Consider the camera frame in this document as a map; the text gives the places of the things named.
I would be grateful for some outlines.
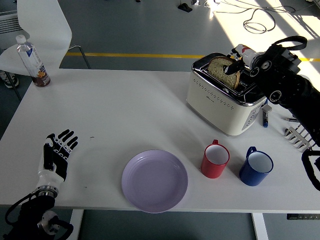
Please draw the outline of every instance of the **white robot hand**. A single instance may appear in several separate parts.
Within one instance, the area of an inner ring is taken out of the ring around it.
[[[78,144],[77,136],[70,139],[73,134],[67,129],[58,136],[54,133],[47,136],[38,169],[39,182],[35,190],[38,195],[50,194],[54,198],[58,195],[60,184],[67,177],[68,157]]]

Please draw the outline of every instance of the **sneaker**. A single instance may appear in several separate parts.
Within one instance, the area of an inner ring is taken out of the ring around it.
[[[13,82],[14,86],[17,87],[19,85],[18,78],[16,77],[16,75],[14,75],[11,72],[9,72],[9,75],[10,75],[10,77],[12,79],[12,82]],[[7,75],[6,75],[6,73],[4,71],[0,71],[0,78],[4,81],[4,84],[8,89],[12,89],[11,82],[7,78]]]

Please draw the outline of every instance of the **lavender plate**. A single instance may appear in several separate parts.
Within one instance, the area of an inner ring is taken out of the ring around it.
[[[126,199],[146,213],[163,213],[176,206],[188,187],[182,162],[163,150],[148,150],[133,157],[122,173]]]

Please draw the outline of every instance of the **white table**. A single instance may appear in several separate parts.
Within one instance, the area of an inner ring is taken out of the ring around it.
[[[71,129],[79,145],[69,158],[57,207],[134,210],[121,189],[122,172],[136,154],[160,149],[176,155],[188,173],[188,189],[172,211],[320,213],[319,196],[285,137],[297,123],[273,105],[269,127],[258,117],[239,136],[226,136],[186,103],[189,72],[60,69],[45,88],[31,84],[1,142],[0,204],[12,205],[33,191],[43,142]],[[230,161],[217,179],[199,170],[213,139]],[[238,172],[250,146],[268,153],[274,169],[258,186],[243,184]]]

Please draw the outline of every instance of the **bottle cap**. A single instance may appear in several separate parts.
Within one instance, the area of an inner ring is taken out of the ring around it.
[[[15,40],[17,41],[18,44],[24,44],[27,41],[27,39],[24,35],[16,36]]]

